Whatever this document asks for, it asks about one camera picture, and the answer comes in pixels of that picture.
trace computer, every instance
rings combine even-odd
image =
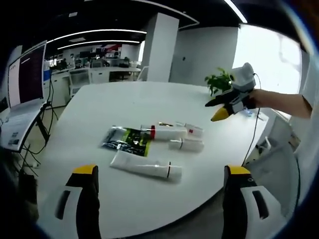
[[[0,145],[19,151],[42,106],[43,62],[46,41],[25,51],[8,68],[8,105],[10,113],[1,126]]]

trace black cable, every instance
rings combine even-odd
[[[46,99],[47,102],[50,101],[50,96],[51,96],[51,84],[52,84],[52,70],[50,69],[49,95],[48,95],[48,97],[47,97],[47,99]],[[41,120],[43,120],[43,117],[44,117],[44,111],[43,111],[43,113],[42,113],[42,115],[41,115]]]
[[[23,163],[22,163],[22,166],[21,166],[21,170],[23,170],[23,166],[24,166],[24,163],[25,163],[25,158],[23,158]],[[27,163],[26,164],[29,169],[38,177],[39,175],[36,174],[36,172],[30,167],[30,165]]]
[[[32,153],[31,151],[29,151],[29,149],[28,149],[27,151],[31,154],[31,156],[34,158],[34,160],[37,161],[38,164],[41,164],[41,163],[36,159],[36,157],[34,157],[33,153]]]
[[[256,75],[256,76],[258,77],[259,85],[260,85],[260,89],[261,89],[261,82],[260,82],[259,76],[258,76],[256,73],[254,73],[254,75]],[[249,151],[250,151],[251,145],[253,144],[254,139],[255,139],[255,134],[256,134],[256,129],[257,129],[257,122],[258,122],[258,117],[259,117],[259,112],[260,112],[260,108],[258,108],[258,112],[257,112],[257,117],[256,117],[256,122],[255,122],[255,129],[254,129],[253,139],[251,140],[251,143],[250,143],[250,145],[249,145],[249,148],[248,148],[248,151],[247,151],[247,153],[246,153],[246,156],[245,156],[244,162],[246,161],[246,158],[247,158],[247,156],[248,156],[248,154],[249,154]]]
[[[55,117],[56,117],[56,120],[59,120],[59,117],[58,117],[58,115],[56,114],[56,112],[55,112],[55,110],[52,108],[52,110],[53,110],[53,113],[54,113],[54,115],[55,115]]]
[[[42,151],[43,151],[43,149],[46,147],[46,144],[40,149],[40,151],[39,152],[37,152],[37,153],[35,153],[35,152],[32,152],[30,149],[27,149],[26,147],[25,148],[23,148],[24,150],[27,150],[27,151],[29,151],[30,153],[32,153],[32,154],[34,154],[34,155],[37,155],[37,154],[40,154]]]
[[[51,105],[51,109],[52,109],[52,114],[51,114],[51,122],[50,122],[50,126],[49,126],[49,129],[48,129],[48,134],[50,134],[51,132],[51,127],[52,127],[52,123],[53,123],[53,116],[54,116],[54,109],[53,109],[53,106]]]

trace black ceiling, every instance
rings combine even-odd
[[[189,27],[238,26],[241,22],[224,0],[152,0],[191,16],[200,24]],[[249,24],[281,32],[297,41],[298,35],[278,7],[275,0],[233,0]],[[69,17],[69,13],[78,12]],[[11,11],[7,26],[13,33],[7,35],[11,44],[23,45],[24,49],[43,40],[52,40],[70,33],[94,29],[145,30],[148,20],[157,12],[179,19],[179,27],[195,23],[193,20],[163,7],[133,0],[31,0],[19,3]],[[84,37],[94,40],[143,41],[145,34],[128,32],[97,32],[71,36],[49,43],[47,52],[56,53],[58,47],[72,44],[70,39]]]

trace window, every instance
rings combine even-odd
[[[297,94],[301,80],[301,50],[292,39],[257,26],[242,24],[238,29],[233,68],[249,62],[260,78],[261,88]],[[260,87],[258,78],[256,88]],[[290,115],[278,112],[286,119]]]
[[[140,44],[139,62],[143,61],[144,46],[145,46],[145,41],[142,41],[142,43]]]

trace monitor screen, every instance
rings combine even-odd
[[[81,51],[80,52],[80,58],[90,57],[90,54],[91,54],[90,51]]]
[[[9,66],[10,107],[43,98],[43,60],[45,44],[26,53]]]

